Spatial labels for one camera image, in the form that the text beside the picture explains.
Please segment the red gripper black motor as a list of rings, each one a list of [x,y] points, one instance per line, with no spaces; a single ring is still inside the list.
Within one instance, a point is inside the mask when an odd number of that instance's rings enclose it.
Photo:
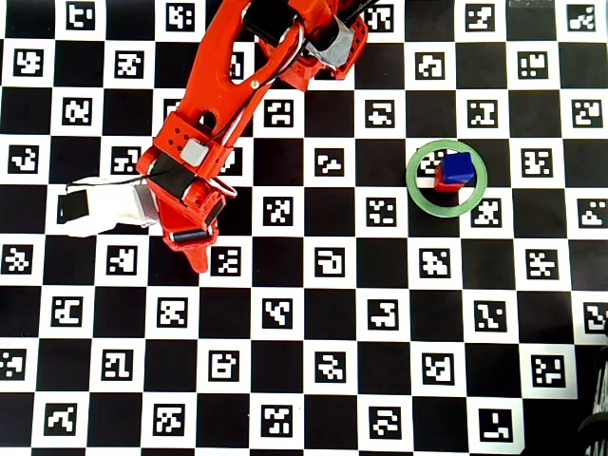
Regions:
[[[174,252],[184,254],[196,273],[206,273],[207,249],[217,242],[217,217],[226,205],[226,195],[199,178],[187,184],[181,196],[154,180],[151,190],[159,209],[163,241]]]

